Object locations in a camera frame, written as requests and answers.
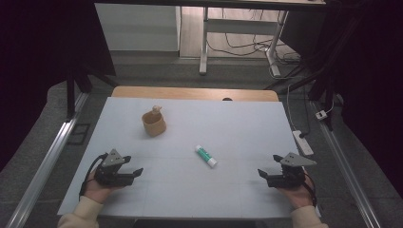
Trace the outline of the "tan pen holder cup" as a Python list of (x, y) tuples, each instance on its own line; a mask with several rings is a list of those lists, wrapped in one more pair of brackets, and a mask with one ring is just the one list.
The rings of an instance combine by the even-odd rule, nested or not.
[(156, 137), (164, 133), (166, 123), (159, 105), (154, 105), (149, 112), (142, 116), (144, 130), (150, 137)]

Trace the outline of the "wooden table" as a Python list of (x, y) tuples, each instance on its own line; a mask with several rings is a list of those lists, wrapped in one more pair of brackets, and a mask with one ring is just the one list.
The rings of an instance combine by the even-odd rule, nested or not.
[(111, 94), (115, 98), (183, 99), (244, 102), (277, 102), (278, 95), (273, 90), (188, 88), (156, 86), (116, 86)]

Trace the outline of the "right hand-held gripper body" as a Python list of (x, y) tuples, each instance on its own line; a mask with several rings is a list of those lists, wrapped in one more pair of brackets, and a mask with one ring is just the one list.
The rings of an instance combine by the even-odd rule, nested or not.
[(281, 165), (280, 175), (268, 175), (269, 187), (294, 188), (305, 182), (304, 166), (316, 165), (315, 161), (302, 157), (295, 153), (289, 153), (279, 162)]

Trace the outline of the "person's right hand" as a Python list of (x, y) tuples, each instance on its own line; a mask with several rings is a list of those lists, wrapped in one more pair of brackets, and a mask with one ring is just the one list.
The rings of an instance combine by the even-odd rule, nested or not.
[(310, 190), (315, 191), (316, 188), (313, 184), (312, 179), (308, 174), (305, 174), (306, 180), (305, 184), (308, 186), (306, 188), (304, 185), (295, 188), (279, 188), (279, 192), (283, 194), (291, 203), (294, 209), (298, 209), (303, 206), (313, 206), (313, 197), (310, 194)]

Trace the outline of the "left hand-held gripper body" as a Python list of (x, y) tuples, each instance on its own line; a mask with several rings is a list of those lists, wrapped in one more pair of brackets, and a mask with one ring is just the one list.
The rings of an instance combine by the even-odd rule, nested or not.
[(120, 168), (125, 164), (123, 157), (112, 149), (97, 166), (94, 179), (103, 186), (125, 187), (134, 181), (133, 174), (120, 174)]

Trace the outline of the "white foam board mat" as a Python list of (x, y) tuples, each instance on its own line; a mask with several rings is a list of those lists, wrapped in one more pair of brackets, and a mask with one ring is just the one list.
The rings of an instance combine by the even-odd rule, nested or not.
[[(162, 109), (166, 130), (150, 137), (142, 116)], [(201, 145), (217, 164), (195, 151)], [(116, 149), (131, 156), (124, 173), (143, 168), (133, 184), (108, 197), (105, 216), (138, 219), (287, 218), (292, 206), (258, 169), (281, 171), (273, 155), (297, 152), (280, 102), (109, 98), (59, 208), (71, 212), (91, 163)]]

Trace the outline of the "white metal desk frame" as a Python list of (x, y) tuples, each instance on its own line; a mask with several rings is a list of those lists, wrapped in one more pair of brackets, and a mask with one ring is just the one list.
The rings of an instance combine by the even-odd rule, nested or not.
[(268, 35), (272, 37), (270, 44), (263, 52), (269, 63), (269, 72), (275, 77), (280, 77), (278, 65), (276, 64), (276, 47), (281, 35), (288, 12), (280, 10), (278, 19), (275, 22), (261, 20), (236, 20), (221, 18), (210, 18), (209, 8), (204, 7), (202, 12), (202, 40), (201, 40), (201, 58), (200, 58), (200, 75), (207, 72), (207, 52), (208, 43), (207, 36), (209, 33), (232, 33), (232, 34), (248, 34), (248, 35)]

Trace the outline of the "white cabinet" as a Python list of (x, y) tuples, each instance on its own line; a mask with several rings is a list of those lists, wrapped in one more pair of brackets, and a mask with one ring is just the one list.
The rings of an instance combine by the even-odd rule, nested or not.
[(180, 50), (180, 7), (96, 4), (95, 8), (110, 50)]

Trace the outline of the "white power strip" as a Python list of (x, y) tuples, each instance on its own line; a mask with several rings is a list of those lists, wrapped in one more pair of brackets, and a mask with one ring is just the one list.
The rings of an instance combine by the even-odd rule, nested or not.
[(292, 132), (295, 141), (301, 150), (302, 154), (304, 156), (311, 156), (314, 154), (314, 151), (312, 150), (311, 146), (308, 144), (307, 140), (305, 139), (305, 135), (299, 131), (299, 130), (294, 130)]

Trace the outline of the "aluminium rail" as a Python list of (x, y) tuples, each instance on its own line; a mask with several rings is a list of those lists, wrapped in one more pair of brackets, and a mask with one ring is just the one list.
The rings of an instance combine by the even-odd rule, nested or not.
[(355, 205), (363, 218), (367, 228), (381, 228), (381, 222), (370, 203), (370, 200), (365, 193), (363, 187), (358, 181), (358, 178), (353, 170), (353, 167), (348, 162), (348, 159), (342, 149), (342, 146), (336, 136), (335, 131), (331, 131), (323, 121), (316, 120), (326, 142), (328, 143), (332, 154), (335, 158), (336, 164), (342, 174), (343, 179), (349, 189)]
[(29, 215), (38, 200), (42, 190), (44, 189), (48, 177), (59, 159), (67, 139), (71, 134), (77, 120), (82, 112), (83, 106), (88, 98), (87, 93), (81, 92), (73, 103), (73, 115), (69, 121), (65, 121), (58, 131), (53, 143), (51, 144), (47, 154), (33, 176), (25, 194), (19, 201), (16, 209), (10, 217), (6, 228), (23, 228)]

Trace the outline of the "green and white glue stick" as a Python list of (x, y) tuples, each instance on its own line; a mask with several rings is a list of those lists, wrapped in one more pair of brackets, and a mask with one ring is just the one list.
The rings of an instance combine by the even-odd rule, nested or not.
[(211, 168), (216, 166), (217, 161), (201, 145), (197, 145), (195, 151)]

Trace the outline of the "person's left hand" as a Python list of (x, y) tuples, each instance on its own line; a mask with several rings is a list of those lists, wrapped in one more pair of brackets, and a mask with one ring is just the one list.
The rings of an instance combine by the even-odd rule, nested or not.
[(92, 171), (86, 180), (84, 196), (103, 204), (109, 195), (116, 190), (120, 190), (120, 187), (103, 186), (94, 179), (94, 175), (95, 172)]

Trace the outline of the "black tripod stand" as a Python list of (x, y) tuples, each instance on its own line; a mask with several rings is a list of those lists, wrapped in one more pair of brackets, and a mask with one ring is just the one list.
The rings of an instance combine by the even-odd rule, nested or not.
[(97, 79), (109, 86), (116, 87), (119, 84), (108, 78), (108, 74), (95, 69), (89, 64), (76, 64), (67, 71), (67, 121), (70, 122), (76, 114), (75, 104), (75, 86), (78, 86), (81, 92), (89, 93), (92, 89), (92, 83), (89, 76), (95, 76)]
[(322, 119), (322, 121), (330, 131), (334, 130), (332, 125), (332, 111), (334, 108), (335, 77), (332, 73), (332, 70), (333, 65), (326, 63), (322, 66), (322, 68), (312, 72), (309, 76), (306, 76), (302, 80), (292, 83), (284, 89), (278, 91), (278, 94), (288, 94), (289, 92), (300, 87), (313, 83), (310, 91), (308, 92), (308, 98), (310, 101), (318, 101), (322, 95), (325, 95), (323, 110), (326, 113), (326, 117)]

